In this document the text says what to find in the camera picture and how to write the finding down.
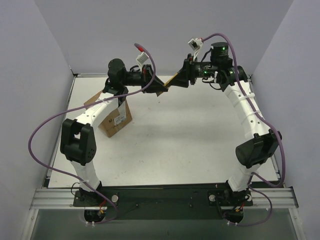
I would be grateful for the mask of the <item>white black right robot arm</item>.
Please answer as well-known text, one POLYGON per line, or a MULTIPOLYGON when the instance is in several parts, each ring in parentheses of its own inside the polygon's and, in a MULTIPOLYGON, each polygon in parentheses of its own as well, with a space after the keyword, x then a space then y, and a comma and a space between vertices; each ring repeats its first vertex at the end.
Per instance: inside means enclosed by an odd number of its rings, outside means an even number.
POLYGON ((232 192, 243 192, 248 189, 258 169, 274 155, 282 136, 263 118, 247 74, 241 66, 236 65, 235 57, 229 56, 230 44, 213 43, 208 51, 209 61, 198 61, 198 52, 202 46, 200 43, 192 40, 190 45, 194 53, 188 54, 182 68, 165 86, 187 88, 199 78, 207 84, 219 85, 244 129, 246 141, 235 149, 237 166, 226 182, 232 192))

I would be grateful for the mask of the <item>brown cardboard express box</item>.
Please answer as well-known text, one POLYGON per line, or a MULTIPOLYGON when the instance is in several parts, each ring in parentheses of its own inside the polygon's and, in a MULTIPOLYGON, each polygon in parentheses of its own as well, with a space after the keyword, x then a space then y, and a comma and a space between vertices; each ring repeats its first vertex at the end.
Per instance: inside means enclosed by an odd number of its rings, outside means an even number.
POLYGON ((106 100, 113 95, 98 92, 87 100, 85 111, 77 117, 77 122, 90 124, 94 130, 100 129, 107 137, 111 138, 129 122, 132 115, 125 98, 106 100))

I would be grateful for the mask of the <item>yellow utility knife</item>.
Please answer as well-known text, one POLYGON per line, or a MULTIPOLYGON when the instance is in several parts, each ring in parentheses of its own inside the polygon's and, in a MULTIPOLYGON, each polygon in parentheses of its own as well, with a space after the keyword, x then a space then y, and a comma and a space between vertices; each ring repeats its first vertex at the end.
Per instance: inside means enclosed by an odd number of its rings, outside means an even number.
POLYGON ((156 96, 159 97, 162 93, 165 93, 168 91, 169 87, 172 85, 172 81, 175 79, 175 77, 178 75, 179 73, 177 72, 175 75, 173 75, 163 86, 165 87, 166 90, 162 90, 160 92, 156 93, 156 96))

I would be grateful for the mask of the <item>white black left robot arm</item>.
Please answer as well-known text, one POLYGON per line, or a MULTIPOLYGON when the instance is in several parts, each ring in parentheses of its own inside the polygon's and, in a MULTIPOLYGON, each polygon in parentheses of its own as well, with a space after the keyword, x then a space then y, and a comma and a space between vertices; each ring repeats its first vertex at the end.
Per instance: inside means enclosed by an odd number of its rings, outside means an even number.
POLYGON ((155 75, 150 65, 145 64, 149 56, 142 53, 137 57, 138 70, 127 70, 124 62, 115 58, 108 64, 108 78, 97 100, 75 119, 65 119, 62 123, 60 151, 65 155, 81 178, 79 188, 84 199, 92 206, 101 203, 103 194, 93 164, 97 151, 95 129, 111 114, 126 112, 126 94, 129 86, 140 86, 143 93, 167 92, 168 88, 155 75))

